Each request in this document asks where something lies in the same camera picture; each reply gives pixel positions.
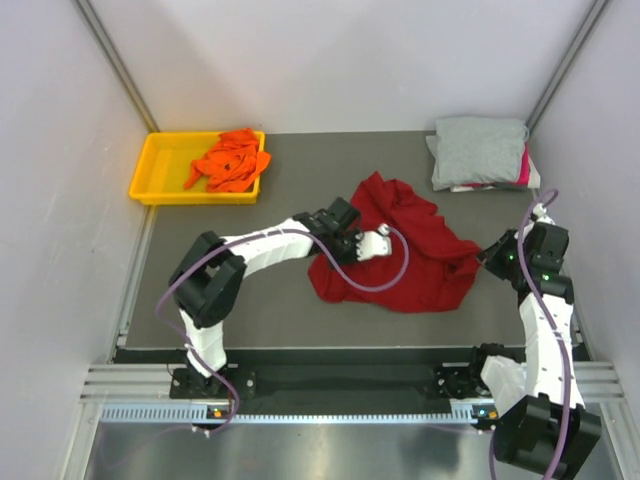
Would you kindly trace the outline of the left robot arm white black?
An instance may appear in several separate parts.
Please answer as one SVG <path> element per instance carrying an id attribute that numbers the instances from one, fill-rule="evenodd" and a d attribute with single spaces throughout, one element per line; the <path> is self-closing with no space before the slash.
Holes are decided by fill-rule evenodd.
<path id="1" fill-rule="evenodd" d="M 188 337 L 192 384 L 205 396 L 226 387 L 224 320 L 243 280 L 289 260 L 317 255 L 325 246 L 341 264 L 357 261 L 363 232 L 360 212 L 339 197 L 326 209 L 302 212 L 280 224 L 245 236 L 201 234 L 169 281 L 171 296 Z"/>

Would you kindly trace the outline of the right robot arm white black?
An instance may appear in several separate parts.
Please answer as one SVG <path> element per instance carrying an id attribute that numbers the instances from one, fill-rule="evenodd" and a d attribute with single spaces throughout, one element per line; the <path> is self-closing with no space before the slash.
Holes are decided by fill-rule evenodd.
<path id="1" fill-rule="evenodd" d="M 517 294 L 525 360 L 487 346 L 467 370 L 469 388 L 493 397 L 495 460 L 541 475 L 573 479 L 601 437 L 600 418 L 585 409 L 575 378 L 570 326 L 575 295 L 561 267 L 568 231 L 546 221 L 507 231 L 479 255 Z"/>

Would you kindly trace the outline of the dark red t shirt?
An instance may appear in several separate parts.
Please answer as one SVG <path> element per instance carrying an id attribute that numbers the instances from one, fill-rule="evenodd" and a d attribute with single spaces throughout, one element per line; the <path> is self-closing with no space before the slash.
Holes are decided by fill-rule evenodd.
<path id="1" fill-rule="evenodd" d="M 380 286 L 407 269 L 391 288 L 365 292 L 350 285 L 325 255 L 313 260 L 308 276 L 318 297 L 329 303 L 359 302 L 399 313 L 433 313 L 456 310 L 472 288 L 481 248 L 459 238 L 438 213 L 436 204 L 418 196 L 400 180 L 385 180 L 375 172 L 363 180 L 351 198 L 360 211 L 360 225 L 373 230 L 380 224 L 396 228 L 392 254 L 347 265 L 347 277 L 364 286 Z"/>

